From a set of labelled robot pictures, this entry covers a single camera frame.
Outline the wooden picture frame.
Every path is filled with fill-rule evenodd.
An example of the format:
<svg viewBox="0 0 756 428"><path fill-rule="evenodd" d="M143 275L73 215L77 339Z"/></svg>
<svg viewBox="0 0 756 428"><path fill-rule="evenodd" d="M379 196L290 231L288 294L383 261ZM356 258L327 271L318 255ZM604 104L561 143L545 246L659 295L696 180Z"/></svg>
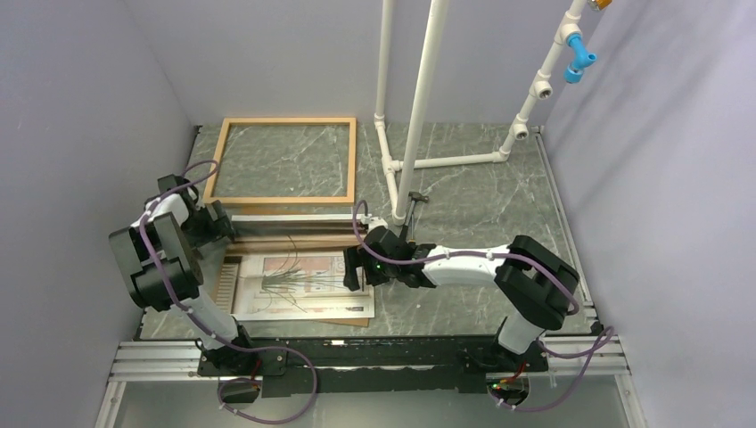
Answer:
<svg viewBox="0 0 756 428"><path fill-rule="evenodd" d="M218 174L222 166L226 142L233 125L272 125L272 126L348 126L348 156L345 194L343 196L233 196L221 197L214 194ZM206 180L202 200L205 203L221 202L229 206L248 207L261 205L350 205L355 202L357 178L357 119L350 117L303 117L303 118L244 118L226 117L223 119L216 149L211 158L215 171Z"/></svg>

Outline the brown fibreboard backing panel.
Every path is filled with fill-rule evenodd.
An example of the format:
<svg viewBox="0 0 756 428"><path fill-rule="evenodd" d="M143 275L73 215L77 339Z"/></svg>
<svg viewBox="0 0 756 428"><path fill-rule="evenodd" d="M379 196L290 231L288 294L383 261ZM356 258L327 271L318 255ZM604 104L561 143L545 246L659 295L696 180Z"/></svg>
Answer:
<svg viewBox="0 0 756 428"><path fill-rule="evenodd" d="M287 215L287 214L241 214L241 215ZM350 240L337 239L326 241L289 240L273 242L239 242L236 237L229 243L223 253L222 265L211 297L225 312L231 314L230 308L241 258L244 255L274 253L274 252L306 252L306 251L340 251L356 244L356 238ZM350 325L366 327L370 319L326 319L326 320L293 320L317 321L336 325ZM240 321L240 322L276 322L276 321Z"/></svg>

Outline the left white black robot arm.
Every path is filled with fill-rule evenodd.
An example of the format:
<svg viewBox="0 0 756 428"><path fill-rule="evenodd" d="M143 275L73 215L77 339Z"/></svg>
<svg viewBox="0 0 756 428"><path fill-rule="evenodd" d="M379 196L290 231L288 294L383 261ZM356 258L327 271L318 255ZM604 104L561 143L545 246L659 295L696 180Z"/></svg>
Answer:
<svg viewBox="0 0 756 428"><path fill-rule="evenodd" d="M141 309L171 311L189 324L201 354L217 369L249 372L255 348L239 322L204 290L199 249L235 231L220 202L204 204L185 177L167 175L142 215L110 234L112 253L132 301Z"/></svg>

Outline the yellow black screwdriver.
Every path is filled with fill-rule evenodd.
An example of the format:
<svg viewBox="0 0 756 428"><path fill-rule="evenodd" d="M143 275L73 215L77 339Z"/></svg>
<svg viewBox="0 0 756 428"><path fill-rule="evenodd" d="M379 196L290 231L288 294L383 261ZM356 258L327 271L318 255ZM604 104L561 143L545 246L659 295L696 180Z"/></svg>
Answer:
<svg viewBox="0 0 756 428"><path fill-rule="evenodd" d="M406 232L406 240L413 242L415 240L415 209L412 208L408 211L407 222L404 226Z"/></svg>

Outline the printed plant photo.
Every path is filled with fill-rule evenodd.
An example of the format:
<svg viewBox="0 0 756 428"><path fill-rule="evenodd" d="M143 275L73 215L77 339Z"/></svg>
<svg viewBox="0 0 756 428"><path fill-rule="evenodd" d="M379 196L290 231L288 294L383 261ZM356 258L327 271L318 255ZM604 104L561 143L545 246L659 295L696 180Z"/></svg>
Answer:
<svg viewBox="0 0 756 428"><path fill-rule="evenodd" d="M274 252L244 255L230 312L239 321L370 319L374 292L357 272L357 289L343 284L340 251Z"/></svg>

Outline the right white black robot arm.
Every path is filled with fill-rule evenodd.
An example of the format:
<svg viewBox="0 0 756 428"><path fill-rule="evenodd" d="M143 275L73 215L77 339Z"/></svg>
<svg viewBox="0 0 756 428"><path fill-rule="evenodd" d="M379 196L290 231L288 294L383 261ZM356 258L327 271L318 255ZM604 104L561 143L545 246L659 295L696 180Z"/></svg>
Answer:
<svg viewBox="0 0 756 428"><path fill-rule="evenodd" d="M566 317L579 312L574 296L577 270L527 235L490 249L452 249L411 243L378 226L345 249L343 258L343 284L351 291L390 280L410 288L498 288L514 306L491 346L492 360L503 370L516 368L533 342L547 331L561 329Z"/></svg>

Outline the clear glass pane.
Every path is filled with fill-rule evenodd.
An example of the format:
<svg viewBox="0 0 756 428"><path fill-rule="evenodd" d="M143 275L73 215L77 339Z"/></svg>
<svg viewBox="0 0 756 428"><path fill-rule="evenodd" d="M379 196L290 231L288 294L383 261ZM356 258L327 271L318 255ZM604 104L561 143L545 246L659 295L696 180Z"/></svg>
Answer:
<svg viewBox="0 0 756 428"><path fill-rule="evenodd" d="M234 215L239 242L326 241L355 237L350 214Z"/></svg>

